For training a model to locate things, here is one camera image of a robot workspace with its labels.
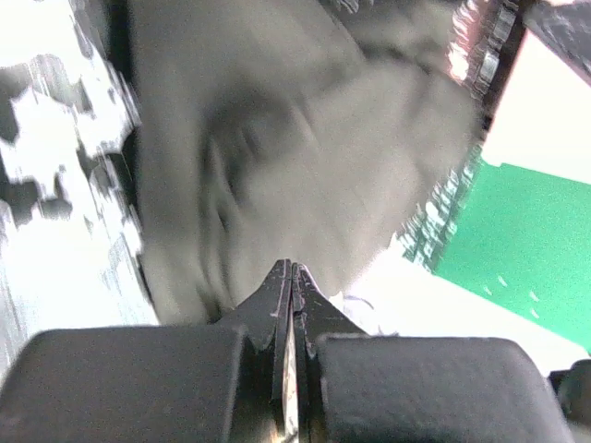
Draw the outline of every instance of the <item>gray fabric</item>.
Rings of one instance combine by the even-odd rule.
[[[314,0],[132,5],[143,265],[163,322],[215,318],[278,258],[338,292],[465,156],[469,97],[370,63]]]

